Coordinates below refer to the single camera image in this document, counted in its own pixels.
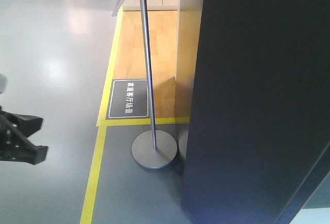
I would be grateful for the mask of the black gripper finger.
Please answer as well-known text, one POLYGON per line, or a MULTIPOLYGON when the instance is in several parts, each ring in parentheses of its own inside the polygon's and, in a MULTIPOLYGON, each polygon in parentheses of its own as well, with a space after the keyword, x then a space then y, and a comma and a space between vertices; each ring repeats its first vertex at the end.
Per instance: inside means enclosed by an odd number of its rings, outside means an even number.
POLYGON ((10 121, 25 136, 31 136, 41 129, 43 118, 33 115, 10 114, 10 121))
POLYGON ((29 139, 20 131, 15 135, 15 159, 19 162, 37 165, 45 161, 48 146, 34 145, 29 139))

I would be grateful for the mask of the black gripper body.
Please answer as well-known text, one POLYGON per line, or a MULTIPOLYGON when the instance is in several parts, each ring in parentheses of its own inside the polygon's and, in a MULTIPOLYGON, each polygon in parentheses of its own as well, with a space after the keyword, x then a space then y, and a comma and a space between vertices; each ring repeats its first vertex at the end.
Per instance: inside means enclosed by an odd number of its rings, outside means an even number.
POLYGON ((7 125, 5 113, 1 108, 1 161, 17 161, 15 146, 11 139, 11 129, 7 125))

